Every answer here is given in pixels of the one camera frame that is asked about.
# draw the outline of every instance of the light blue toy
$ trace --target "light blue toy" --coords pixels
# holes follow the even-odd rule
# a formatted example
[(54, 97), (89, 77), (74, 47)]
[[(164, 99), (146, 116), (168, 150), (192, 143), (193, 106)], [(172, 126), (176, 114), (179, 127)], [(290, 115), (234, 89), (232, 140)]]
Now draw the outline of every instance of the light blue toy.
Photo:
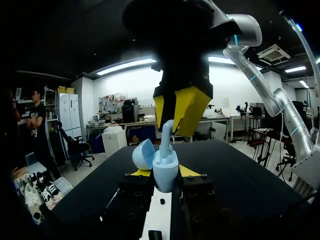
[(155, 152), (150, 139), (147, 139), (140, 143), (132, 153), (133, 163), (138, 169), (150, 170), (153, 168), (155, 182), (163, 193), (169, 193), (173, 190), (179, 170), (177, 153), (170, 145), (173, 126), (173, 120), (169, 120), (163, 125), (161, 145), (158, 151)]

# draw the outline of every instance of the printer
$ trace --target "printer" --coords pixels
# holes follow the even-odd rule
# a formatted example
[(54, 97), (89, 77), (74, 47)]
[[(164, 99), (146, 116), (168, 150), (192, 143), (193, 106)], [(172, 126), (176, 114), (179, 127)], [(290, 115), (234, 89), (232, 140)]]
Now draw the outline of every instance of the printer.
[(136, 97), (125, 99), (122, 106), (123, 123), (138, 122), (138, 109), (138, 99)]

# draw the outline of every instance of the black t-shirt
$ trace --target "black t-shirt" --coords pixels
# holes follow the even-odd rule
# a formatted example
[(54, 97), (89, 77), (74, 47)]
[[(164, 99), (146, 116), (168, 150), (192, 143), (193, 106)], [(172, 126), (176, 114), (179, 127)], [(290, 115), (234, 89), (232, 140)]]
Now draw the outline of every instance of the black t-shirt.
[(41, 125), (31, 130), (31, 138), (35, 144), (46, 144), (47, 136), (46, 136), (46, 107), (42, 103), (38, 106), (31, 109), (29, 118), (39, 118), (42, 117)]

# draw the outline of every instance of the fluorescent light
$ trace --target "fluorescent light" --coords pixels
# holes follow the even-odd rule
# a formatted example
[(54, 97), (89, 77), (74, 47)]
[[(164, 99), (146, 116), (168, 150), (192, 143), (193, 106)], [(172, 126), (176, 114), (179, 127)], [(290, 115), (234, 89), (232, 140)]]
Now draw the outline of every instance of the fluorescent light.
[(112, 73), (114, 71), (118, 71), (120, 69), (126, 69), (126, 68), (130, 68), (130, 67), (134, 67), (134, 66), (138, 66), (138, 65), (143, 65), (143, 64), (150, 64), (150, 63), (155, 63), (156, 61), (153, 60), (152, 58), (147, 58), (147, 59), (143, 59), (143, 60), (138, 60), (138, 61), (132, 61), (132, 62), (128, 62), (128, 63), (124, 63), (118, 66), (113, 66), (110, 68), (107, 68), (105, 70), (102, 71), (98, 71), (96, 74), (98, 75), (104, 75), (104, 74), (108, 74), (108, 73)]
[(209, 60), (209, 62), (212, 62), (212, 63), (235, 65), (235, 63), (233, 61), (231, 61), (229, 58), (224, 58), (224, 57), (209, 56), (208, 60)]
[(309, 88), (309, 86), (306, 84), (306, 82), (305, 81), (303, 81), (303, 80), (300, 80), (299, 81), (306, 89), (308, 89)]
[(301, 70), (306, 70), (306, 67), (305, 66), (299, 66), (299, 67), (287, 69), (287, 70), (284, 70), (284, 71), (286, 73), (292, 73), (292, 72), (301, 71)]

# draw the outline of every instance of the white refrigerator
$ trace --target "white refrigerator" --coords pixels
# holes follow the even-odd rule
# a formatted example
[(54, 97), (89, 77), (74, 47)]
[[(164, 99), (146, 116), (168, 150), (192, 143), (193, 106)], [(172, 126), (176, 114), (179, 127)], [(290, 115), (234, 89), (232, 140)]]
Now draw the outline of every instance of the white refrigerator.
[[(62, 123), (62, 129), (65, 131), (65, 133), (72, 138), (82, 136), (80, 128), (78, 95), (60, 93), (58, 95), (57, 103), (57, 112), (60, 122)], [(64, 146), (66, 153), (68, 153), (68, 144), (66, 140), (64, 140)]]

